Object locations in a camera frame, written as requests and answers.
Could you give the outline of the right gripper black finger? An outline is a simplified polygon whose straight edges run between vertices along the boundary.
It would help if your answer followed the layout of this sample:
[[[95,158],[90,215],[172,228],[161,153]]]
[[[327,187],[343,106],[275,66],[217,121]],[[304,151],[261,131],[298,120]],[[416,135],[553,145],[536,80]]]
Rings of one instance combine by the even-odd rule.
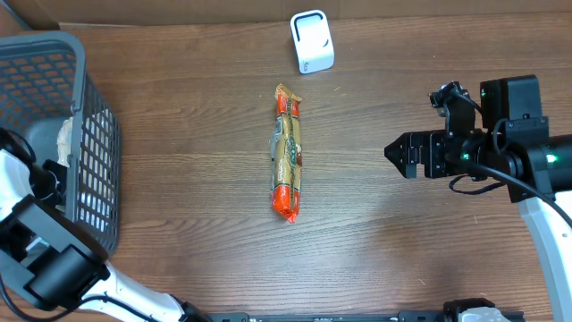
[[[384,149],[385,156],[405,156],[416,146],[416,132],[405,132]]]
[[[397,168],[404,178],[416,178],[417,160],[403,152],[388,152],[385,157]]]

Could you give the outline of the orange spaghetti packet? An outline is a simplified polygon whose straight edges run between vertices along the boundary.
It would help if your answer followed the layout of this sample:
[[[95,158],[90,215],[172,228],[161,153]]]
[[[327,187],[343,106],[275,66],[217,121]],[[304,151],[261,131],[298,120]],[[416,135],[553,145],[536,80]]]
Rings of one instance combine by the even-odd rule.
[[[299,215],[302,176],[302,143],[299,104],[283,84],[275,90],[276,117],[270,139],[273,168],[272,207],[286,221],[294,223]]]

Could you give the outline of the beige pouch bag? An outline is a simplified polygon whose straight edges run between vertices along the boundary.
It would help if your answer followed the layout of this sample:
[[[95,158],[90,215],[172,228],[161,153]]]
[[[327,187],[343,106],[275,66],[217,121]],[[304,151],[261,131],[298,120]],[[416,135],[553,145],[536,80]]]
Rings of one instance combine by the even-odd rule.
[[[59,165],[69,167],[68,156],[71,154],[72,148],[72,128],[73,128],[73,117],[65,120],[62,124],[60,131],[58,132],[56,145]]]

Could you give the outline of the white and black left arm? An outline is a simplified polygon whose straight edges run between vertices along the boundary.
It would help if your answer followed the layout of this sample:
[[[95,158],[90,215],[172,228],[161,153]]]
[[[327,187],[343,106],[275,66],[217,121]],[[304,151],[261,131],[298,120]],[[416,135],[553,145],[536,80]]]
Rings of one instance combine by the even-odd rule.
[[[31,145],[1,131],[1,296],[19,318],[33,317],[8,295],[39,309],[97,311],[121,321],[202,321],[187,302],[154,292],[117,271],[106,250],[59,210],[66,167],[37,165]]]

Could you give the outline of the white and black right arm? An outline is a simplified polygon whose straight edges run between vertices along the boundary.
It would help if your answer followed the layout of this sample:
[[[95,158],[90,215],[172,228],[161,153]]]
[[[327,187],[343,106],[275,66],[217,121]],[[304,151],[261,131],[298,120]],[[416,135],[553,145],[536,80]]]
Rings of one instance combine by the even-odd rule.
[[[493,182],[517,204],[540,259],[557,321],[571,319],[571,137],[551,136],[533,74],[486,80],[475,102],[459,82],[430,93],[445,120],[441,130],[410,131],[385,147],[385,157],[408,179],[425,177]]]

